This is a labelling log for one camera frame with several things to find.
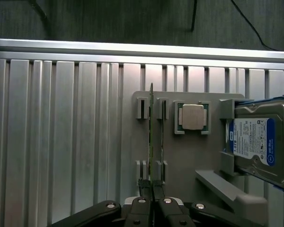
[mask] screw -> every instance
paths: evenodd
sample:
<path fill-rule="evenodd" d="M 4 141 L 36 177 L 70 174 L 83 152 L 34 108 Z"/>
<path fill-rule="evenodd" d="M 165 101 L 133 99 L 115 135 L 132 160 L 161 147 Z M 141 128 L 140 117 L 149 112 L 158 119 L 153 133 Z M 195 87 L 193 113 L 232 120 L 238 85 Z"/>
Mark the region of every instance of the screw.
<path fill-rule="evenodd" d="M 164 199 L 163 200 L 165 203 L 171 203 L 171 199 L 169 199 L 169 198 L 166 198 L 166 199 Z"/>
<path fill-rule="evenodd" d="M 114 204 L 108 204 L 108 205 L 107 205 L 107 208 L 114 208 L 114 207 L 115 207 Z"/>
<path fill-rule="evenodd" d="M 179 221 L 179 223 L 180 223 L 180 225 L 182 225 L 182 226 L 186 226 L 187 225 L 187 222 L 186 221 Z"/>
<path fill-rule="evenodd" d="M 197 207 L 198 209 L 204 209 L 205 208 L 205 206 L 201 203 L 196 204 L 195 207 Z"/>

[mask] blue label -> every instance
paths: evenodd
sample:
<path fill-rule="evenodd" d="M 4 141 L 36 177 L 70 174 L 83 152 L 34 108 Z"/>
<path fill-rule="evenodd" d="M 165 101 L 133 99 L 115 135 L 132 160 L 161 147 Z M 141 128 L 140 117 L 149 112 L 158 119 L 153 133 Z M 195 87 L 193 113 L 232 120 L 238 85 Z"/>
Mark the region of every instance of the blue label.
<path fill-rule="evenodd" d="M 275 165 L 275 121 L 268 119 L 266 124 L 266 161 L 270 166 Z"/>
<path fill-rule="evenodd" d="M 233 120 L 229 124 L 228 138 L 229 138 L 229 146 L 231 148 L 231 152 L 233 153 Z"/>

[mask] dark background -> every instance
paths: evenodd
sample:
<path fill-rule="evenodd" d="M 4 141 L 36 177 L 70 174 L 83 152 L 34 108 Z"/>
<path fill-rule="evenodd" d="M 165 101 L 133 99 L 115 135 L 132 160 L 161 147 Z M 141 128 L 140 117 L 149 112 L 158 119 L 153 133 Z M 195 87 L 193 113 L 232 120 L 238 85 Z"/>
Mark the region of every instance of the dark background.
<path fill-rule="evenodd" d="M 38 0 L 54 40 L 266 50 L 230 0 Z M 284 51 L 284 0 L 236 0 L 270 47 Z M 46 39 L 25 1 L 0 0 L 0 38 Z"/>

